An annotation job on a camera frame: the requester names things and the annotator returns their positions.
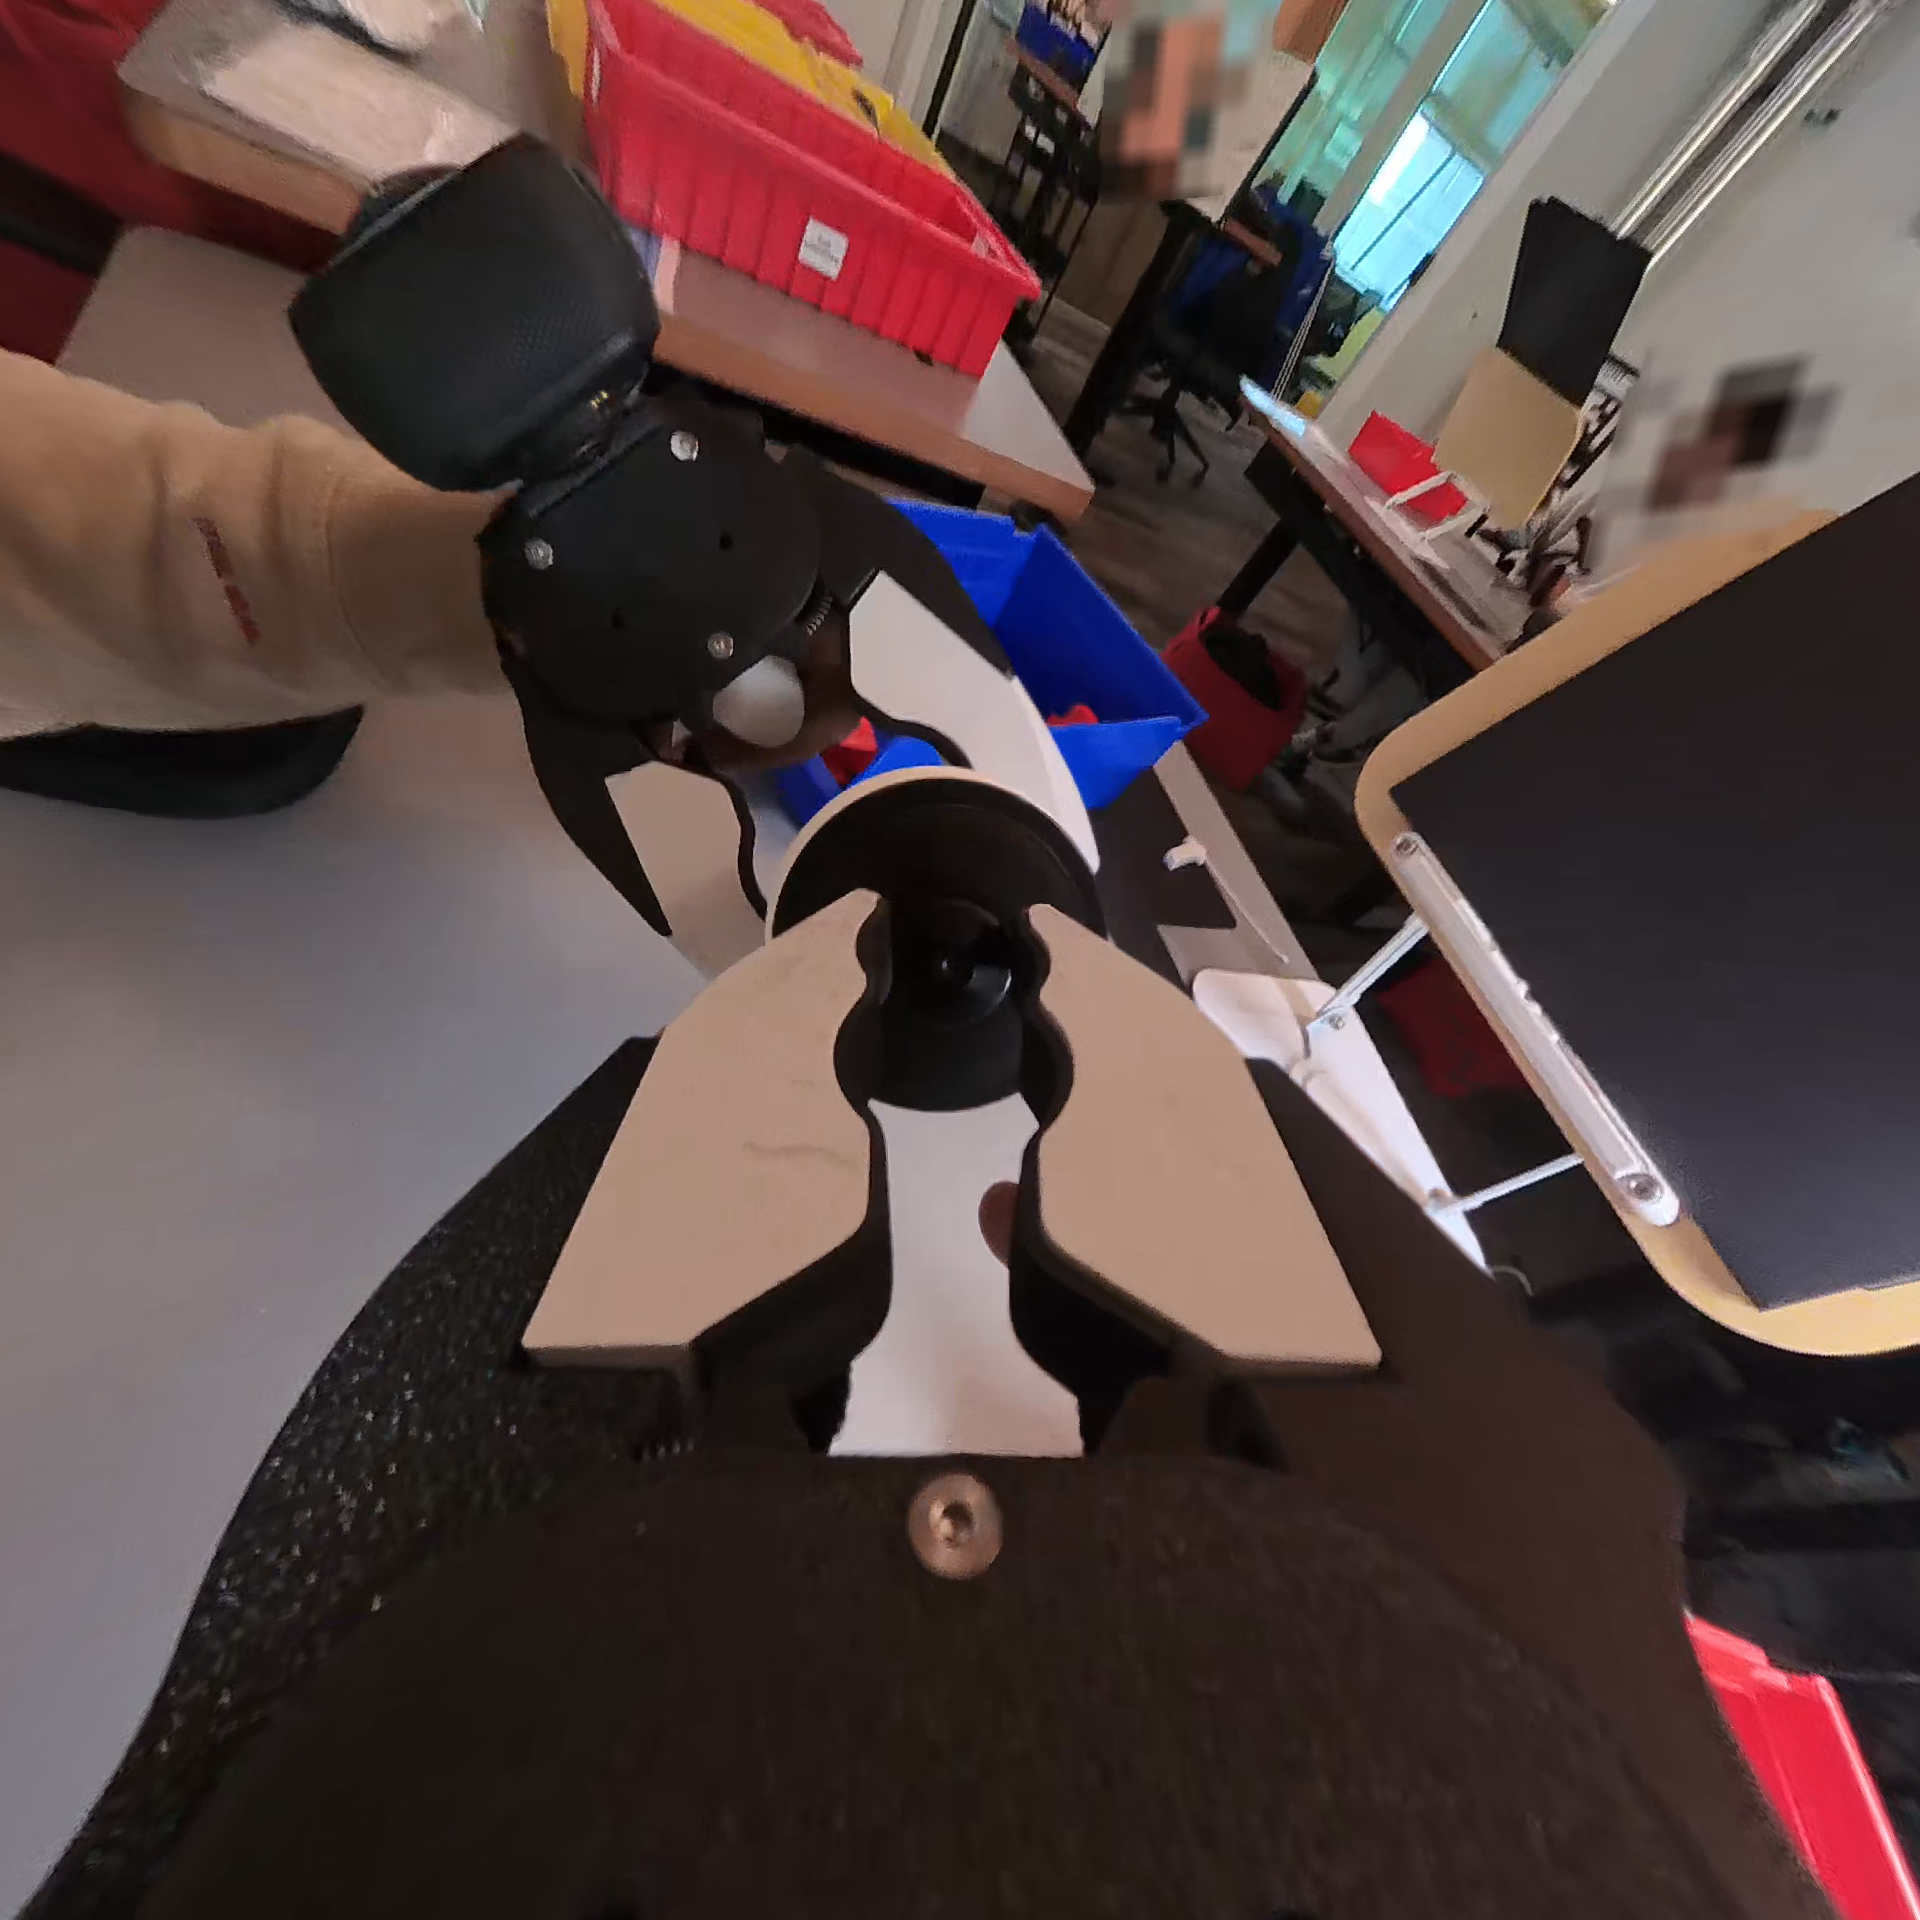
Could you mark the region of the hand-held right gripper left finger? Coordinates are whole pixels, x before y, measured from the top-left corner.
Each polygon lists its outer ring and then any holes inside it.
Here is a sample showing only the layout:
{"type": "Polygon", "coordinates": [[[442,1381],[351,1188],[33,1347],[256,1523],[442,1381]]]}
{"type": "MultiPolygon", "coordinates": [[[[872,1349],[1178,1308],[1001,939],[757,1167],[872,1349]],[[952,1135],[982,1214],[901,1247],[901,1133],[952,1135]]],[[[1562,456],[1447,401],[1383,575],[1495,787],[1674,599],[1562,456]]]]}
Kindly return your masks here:
{"type": "Polygon", "coordinates": [[[719,973],[658,1038],[520,1347],[687,1371],[697,1342],[850,1246],[872,1128],[834,1049],[872,983],[847,894],[719,973]]]}

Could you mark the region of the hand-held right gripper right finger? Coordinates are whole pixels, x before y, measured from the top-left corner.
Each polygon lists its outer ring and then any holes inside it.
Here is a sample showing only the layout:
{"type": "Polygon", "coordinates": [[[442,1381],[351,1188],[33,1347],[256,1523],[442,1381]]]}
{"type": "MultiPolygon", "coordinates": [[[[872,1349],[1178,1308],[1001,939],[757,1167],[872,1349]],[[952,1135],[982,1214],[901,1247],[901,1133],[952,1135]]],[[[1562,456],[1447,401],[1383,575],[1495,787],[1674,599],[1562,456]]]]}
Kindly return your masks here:
{"type": "Polygon", "coordinates": [[[1255,1076],[1192,1001],[1050,904],[1040,1038],[1040,1249],[1142,1333],[1242,1374],[1372,1374],[1377,1340],[1255,1076]]]}

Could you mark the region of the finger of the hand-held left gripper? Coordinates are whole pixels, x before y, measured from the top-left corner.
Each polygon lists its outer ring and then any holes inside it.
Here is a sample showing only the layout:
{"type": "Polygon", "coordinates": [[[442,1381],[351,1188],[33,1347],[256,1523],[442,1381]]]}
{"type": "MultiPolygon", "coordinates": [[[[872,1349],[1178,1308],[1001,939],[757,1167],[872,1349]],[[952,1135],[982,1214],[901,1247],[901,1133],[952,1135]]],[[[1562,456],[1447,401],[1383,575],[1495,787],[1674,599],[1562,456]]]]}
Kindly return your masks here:
{"type": "Polygon", "coordinates": [[[954,583],[876,574],[847,613],[852,709],[935,761],[877,775],[845,827],[893,900],[1097,900],[1100,851],[1062,749],[954,583]]]}
{"type": "Polygon", "coordinates": [[[608,779],[608,797],[664,915],[666,942],[717,979],[765,939],[757,824],[732,782],[646,761],[608,779]]]}

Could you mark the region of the blue plastic bin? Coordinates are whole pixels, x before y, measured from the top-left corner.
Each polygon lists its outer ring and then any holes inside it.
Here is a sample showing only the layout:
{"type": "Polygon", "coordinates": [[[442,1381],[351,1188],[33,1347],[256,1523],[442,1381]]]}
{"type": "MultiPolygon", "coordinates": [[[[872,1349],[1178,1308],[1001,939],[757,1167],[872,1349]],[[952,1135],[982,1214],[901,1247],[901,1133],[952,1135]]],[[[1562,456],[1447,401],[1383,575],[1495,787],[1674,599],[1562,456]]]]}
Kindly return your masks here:
{"type": "MultiPolygon", "coordinates": [[[[954,583],[1005,662],[1034,700],[1088,812],[1108,808],[1201,711],[1050,532],[1005,516],[924,500],[880,502],[886,532],[917,532],[911,550],[940,556],[935,585],[954,583]]],[[[870,775],[927,761],[880,736],[870,775]]]]}

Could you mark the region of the white bottle with black cap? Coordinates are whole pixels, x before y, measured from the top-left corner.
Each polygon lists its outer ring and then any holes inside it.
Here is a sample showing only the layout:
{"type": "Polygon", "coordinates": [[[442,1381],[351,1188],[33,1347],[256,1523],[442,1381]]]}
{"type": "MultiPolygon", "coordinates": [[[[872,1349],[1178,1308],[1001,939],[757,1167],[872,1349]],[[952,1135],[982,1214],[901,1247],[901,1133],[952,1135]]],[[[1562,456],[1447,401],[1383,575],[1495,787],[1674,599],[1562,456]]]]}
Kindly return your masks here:
{"type": "Polygon", "coordinates": [[[1022,993],[1034,975],[1026,912],[1046,904],[1108,932],[1071,833],[982,775],[906,765],[852,783],[806,821],[774,883],[767,932],[852,891],[888,909],[877,1102],[967,1112],[1017,1092],[1022,993]]]}

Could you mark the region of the red plastic bin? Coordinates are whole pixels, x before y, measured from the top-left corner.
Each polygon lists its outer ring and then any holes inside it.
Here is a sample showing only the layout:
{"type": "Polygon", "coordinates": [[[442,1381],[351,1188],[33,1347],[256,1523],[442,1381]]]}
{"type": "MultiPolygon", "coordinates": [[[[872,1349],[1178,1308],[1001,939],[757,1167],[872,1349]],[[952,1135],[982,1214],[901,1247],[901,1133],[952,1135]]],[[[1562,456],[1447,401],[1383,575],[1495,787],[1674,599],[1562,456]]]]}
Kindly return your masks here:
{"type": "Polygon", "coordinates": [[[1898,1832],[1833,1685],[1703,1617],[1695,1662],[1773,1815],[1842,1918],[1916,1918],[1898,1832]]]}

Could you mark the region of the person's left forearm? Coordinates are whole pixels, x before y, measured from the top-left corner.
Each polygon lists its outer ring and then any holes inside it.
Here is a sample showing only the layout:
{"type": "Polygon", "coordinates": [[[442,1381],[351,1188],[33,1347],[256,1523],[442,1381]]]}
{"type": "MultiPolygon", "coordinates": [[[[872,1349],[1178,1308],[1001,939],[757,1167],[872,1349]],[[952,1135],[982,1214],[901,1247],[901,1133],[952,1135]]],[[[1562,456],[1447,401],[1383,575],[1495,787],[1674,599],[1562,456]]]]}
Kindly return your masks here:
{"type": "Polygon", "coordinates": [[[1,739],[503,691],[494,507],[308,417],[236,428],[4,351],[1,739]]]}

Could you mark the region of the red bin on floor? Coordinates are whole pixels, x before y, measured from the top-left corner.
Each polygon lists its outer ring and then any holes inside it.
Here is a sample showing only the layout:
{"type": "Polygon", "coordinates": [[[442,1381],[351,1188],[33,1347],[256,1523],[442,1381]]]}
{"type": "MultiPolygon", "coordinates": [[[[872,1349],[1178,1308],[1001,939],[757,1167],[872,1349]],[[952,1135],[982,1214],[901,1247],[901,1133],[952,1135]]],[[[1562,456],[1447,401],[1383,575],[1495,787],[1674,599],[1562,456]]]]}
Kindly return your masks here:
{"type": "Polygon", "coordinates": [[[1308,675],[1217,605],[1200,608],[1160,657],[1205,716],[1188,755],[1216,783],[1248,792],[1297,734],[1308,675]]]}

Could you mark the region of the large red crate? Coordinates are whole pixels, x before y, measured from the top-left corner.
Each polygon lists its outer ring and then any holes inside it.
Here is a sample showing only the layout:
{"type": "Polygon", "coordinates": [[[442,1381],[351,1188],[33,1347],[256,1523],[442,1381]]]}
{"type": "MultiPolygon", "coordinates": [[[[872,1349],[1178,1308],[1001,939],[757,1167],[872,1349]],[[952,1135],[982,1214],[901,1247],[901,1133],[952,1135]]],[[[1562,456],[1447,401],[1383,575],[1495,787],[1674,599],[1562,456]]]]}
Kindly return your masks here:
{"type": "Polygon", "coordinates": [[[588,5],[583,128],[621,216],[982,377],[1037,277],[937,155],[812,99],[686,5],[588,5]]]}

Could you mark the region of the wooden desk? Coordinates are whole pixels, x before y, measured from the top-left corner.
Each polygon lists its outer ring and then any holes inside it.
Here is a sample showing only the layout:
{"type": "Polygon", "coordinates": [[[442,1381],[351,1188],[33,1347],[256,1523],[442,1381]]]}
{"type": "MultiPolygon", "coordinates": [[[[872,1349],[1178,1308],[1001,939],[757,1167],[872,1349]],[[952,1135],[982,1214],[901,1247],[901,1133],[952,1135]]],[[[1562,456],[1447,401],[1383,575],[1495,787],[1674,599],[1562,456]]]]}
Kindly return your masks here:
{"type": "Polygon", "coordinates": [[[1405,662],[1444,647],[1476,675],[1521,643],[1526,595],[1473,540],[1407,518],[1321,423],[1250,377],[1239,382],[1239,398],[1264,433],[1242,477],[1273,523],[1216,595],[1221,615],[1246,617],[1287,557],[1302,550],[1405,662]]]}

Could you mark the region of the red tray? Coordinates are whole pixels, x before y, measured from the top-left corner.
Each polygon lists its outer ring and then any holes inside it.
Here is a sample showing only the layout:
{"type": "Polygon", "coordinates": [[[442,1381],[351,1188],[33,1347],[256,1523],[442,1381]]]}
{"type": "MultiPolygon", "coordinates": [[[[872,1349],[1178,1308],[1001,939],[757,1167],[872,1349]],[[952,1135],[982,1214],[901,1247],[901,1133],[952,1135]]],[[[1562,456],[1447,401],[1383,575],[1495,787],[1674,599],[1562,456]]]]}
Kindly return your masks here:
{"type": "Polygon", "coordinates": [[[1432,445],[1381,412],[1359,423],[1349,456],[1383,496],[1398,500],[1401,515],[1422,526],[1436,526],[1471,505],[1454,479],[1442,477],[1432,445]]]}

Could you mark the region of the silver foil bag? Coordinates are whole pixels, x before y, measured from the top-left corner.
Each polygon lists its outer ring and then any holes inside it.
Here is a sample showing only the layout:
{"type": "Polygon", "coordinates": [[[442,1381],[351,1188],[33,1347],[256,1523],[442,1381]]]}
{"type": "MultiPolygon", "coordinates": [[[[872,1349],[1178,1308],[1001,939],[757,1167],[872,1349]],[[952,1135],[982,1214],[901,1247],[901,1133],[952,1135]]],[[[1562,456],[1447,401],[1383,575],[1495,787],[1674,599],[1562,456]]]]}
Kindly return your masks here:
{"type": "Polygon", "coordinates": [[[118,65],[127,96],[197,113],[359,184],[462,164],[517,129],[454,87],[482,65],[485,5],[166,5],[118,65]]]}

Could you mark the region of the tan wooden board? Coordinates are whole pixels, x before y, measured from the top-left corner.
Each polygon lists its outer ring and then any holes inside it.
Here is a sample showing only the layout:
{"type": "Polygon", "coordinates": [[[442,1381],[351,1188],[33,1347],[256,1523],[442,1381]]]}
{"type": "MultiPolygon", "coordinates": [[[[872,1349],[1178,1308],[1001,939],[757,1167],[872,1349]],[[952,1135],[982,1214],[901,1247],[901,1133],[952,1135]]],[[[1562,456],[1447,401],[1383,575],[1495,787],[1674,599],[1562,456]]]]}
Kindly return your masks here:
{"type": "Polygon", "coordinates": [[[1493,531],[1516,532],[1567,464],[1581,409],[1508,351],[1482,348],[1437,429],[1432,461],[1479,502],[1493,531]]]}

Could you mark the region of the black flared panel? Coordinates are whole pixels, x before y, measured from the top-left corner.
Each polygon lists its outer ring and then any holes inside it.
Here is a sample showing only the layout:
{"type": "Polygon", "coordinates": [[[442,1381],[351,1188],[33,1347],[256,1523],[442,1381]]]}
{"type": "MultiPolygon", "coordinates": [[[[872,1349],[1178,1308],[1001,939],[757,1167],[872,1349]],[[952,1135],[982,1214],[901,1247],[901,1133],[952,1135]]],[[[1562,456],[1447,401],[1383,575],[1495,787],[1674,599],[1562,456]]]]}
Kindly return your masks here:
{"type": "Polygon", "coordinates": [[[1560,198],[1533,198],[1496,348],[1560,399],[1583,401],[1648,272],[1648,248],[1560,198]]]}

